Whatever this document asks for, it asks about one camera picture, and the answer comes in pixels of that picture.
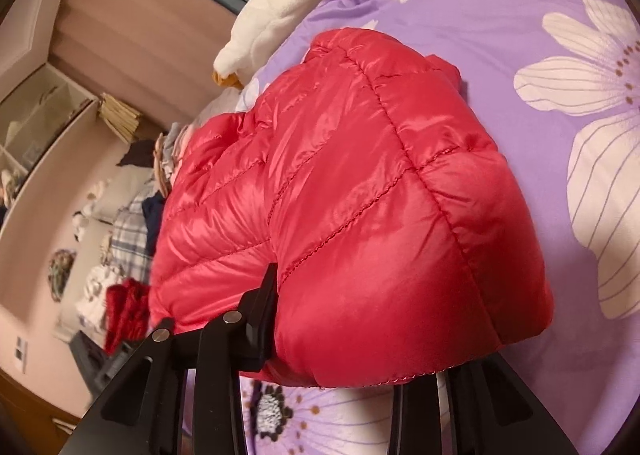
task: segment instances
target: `red puffer jacket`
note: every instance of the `red puffer jacket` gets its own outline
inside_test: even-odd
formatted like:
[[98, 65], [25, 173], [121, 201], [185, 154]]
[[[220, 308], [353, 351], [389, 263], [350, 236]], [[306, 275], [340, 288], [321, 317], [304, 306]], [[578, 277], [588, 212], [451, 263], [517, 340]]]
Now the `red puffer jacket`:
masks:
[[386, 35], [316, 37], [253, 110], [193, 135], [152, 323], [202, 327], [277, 261], [262, 377], [284, 385], [398, 383], [539, 334], [553, 302], [529, 210], [459, 87]]

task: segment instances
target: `black cloth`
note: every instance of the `black cloth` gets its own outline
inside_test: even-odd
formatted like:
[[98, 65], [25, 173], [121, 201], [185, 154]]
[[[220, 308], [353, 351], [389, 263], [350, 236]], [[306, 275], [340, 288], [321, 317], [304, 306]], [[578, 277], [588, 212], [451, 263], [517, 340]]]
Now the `black cloth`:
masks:
[[164, 197], [158, 191], [152, 197], [142, 201], [142, 213], [146, 223], [146, 253], [152, 257], [156, 253], [156, 244], [160, 235], [160, 224], [164, 212]]
[[132, 142], [118, 166], [138, 166], [141, 168], [154, 167], [154, 150], [156, 142], [151, 139]]

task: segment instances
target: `metal screw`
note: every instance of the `metal screw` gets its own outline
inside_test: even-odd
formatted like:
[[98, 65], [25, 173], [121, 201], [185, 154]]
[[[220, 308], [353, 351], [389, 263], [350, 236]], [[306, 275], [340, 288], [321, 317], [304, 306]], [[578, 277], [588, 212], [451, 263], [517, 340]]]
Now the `metal screw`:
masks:
[[222, 321], [225, 323], [238, 323], [242, 319], [242, 313], [237, 310], [230, 310], [229, 312], [225, 312], [225, 315], [222, 316]]
[[167, 329], [158, 329], [154, 330], [154, 333], [151, 334], [151, 337], [156, 343], [162, 343], [163, 341], [169, 339], [170, 335], [171, 332], [169, 332]]

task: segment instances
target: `plaid shirt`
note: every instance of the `plaid shirt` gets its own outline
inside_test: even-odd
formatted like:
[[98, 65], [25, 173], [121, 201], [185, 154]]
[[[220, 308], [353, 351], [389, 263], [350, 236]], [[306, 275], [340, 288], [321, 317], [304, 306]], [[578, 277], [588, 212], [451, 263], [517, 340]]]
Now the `plaid shirt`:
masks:
[[111, 265], [119, 266], [124, 278], [149, 283], [152, 257], [146, 253], [146, 222], [142, 202], [156, 193], [151, 178], [131, 201], [118, 211], [111, 235]]

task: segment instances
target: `pink curtain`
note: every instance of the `pink curtain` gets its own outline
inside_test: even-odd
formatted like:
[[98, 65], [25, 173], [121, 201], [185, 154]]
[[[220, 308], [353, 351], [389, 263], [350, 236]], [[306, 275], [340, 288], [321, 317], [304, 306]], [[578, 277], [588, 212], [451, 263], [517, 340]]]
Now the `pink curtain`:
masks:
[[62, 0], [50, 61], [161, 126], [189, 122], [220, 93], [212, 63], [234, 19], [212, 0]]

